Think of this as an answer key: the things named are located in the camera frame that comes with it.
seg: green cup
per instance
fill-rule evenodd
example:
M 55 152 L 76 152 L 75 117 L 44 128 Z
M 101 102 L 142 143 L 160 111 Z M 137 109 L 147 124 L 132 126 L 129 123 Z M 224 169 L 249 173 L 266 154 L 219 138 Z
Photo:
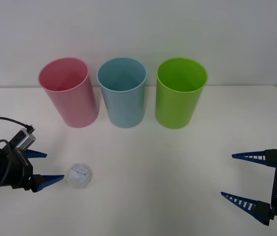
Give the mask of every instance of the green cup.
M 186 126 L 208 80 L 204 66 L 189 58 L 171 58 L 157 71 L 156 119 L 170 129 Z

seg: pink cup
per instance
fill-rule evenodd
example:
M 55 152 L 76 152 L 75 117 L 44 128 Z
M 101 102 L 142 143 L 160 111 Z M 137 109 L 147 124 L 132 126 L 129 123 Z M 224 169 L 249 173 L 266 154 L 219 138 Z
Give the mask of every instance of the pink cup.
M 84 61 L 54 60 L 40 71 L 38 82 L 68 126 L 81 128 L 96 120 L 98 109 Z

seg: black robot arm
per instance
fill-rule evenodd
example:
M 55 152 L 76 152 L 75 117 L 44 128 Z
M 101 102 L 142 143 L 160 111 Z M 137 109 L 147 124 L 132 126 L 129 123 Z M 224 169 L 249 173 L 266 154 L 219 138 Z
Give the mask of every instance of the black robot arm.
M 0 187 L 11 186 L 13 189 L 23 188 L 38 192 L 44 187 L 56 183 L 64 178 L 59 176 L 42 176 L 34 175 L 33 167 L 29 162 L 29 158 L 46 157 L 41 152 L 28 150 L 28 147 L 36 140 L 32 132 L 34 128 L 18 121 L 0 117 L 0 119 L 8 120 L 24 126 L 9 142 L 5 142 L 4 148 L 0 149 Z
M 275 168 L 271 204 L 221 192 L 222 196 L 252 215 L 262 224 L 269 225 L 270 220 L 277 216 L 277 149 L 238 153 L 232 155 L 232 157 Z

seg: black cable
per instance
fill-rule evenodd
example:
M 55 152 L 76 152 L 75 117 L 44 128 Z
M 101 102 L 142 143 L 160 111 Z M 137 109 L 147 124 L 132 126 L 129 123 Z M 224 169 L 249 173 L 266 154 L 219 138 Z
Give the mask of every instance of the black cable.
M 6 143 L 6 146 L 7 146 L 8 149 L 9 149 L 9 153 L 11 153 L 11 154 L 14 153 L 14 152 L 13 152 L 13 149 L 12 149 L 12 147 L 11 147 L 11 144 L 10 144 L 7 140 L 1 139 L 1 140 L 0 140 L 0 143 L 1 143 L 1 142 Z M 7 167 L 6 167 L 6 170 L 5 170 L 5 173 L 4 173 L 4 176 L 3 176 L 3 178 L 2 178 L 1 181 L 0 181 L 0 187 L 1 187 L 1 186 L 3 185 L 3 183 L 5 182 L 5 180 L 6 180 L 6 178 L 7 178 L 7 175 L 8 175 L 9 172 L 10 172 L 11 165 L 12 165 L 12 161 L 9 159 L 9 162 L 8 162 L 8 164 L 7 164 Z
M 19 124 L 19 125 L 21 125 L 21 126 L 24 126 L 24 127 L 27 129 L 27 132 L 28 132 L 29 134 L 31 134 L 31 133 L 34 131 L 34 128 L 33 128 L 31 125 L 21 123 L 21 122 L 19 122 L 19 121 L 17 121 L 17 120 L 10 119 L 10 118 L 6 118 L 6 117 L 0 117 L 0 119 L 2 119 L 2 120 L 7 120 L 7 121 L 10 121 L 10 122 Z

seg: white ball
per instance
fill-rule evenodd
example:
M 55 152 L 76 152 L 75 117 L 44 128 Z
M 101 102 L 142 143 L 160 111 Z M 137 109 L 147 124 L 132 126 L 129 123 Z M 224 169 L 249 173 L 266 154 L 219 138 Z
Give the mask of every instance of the white ball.
M 84 164 L 75 164 L 69 170 L 68 180 L 73 188 L 84 188 L 91 179 L 91 170 Z

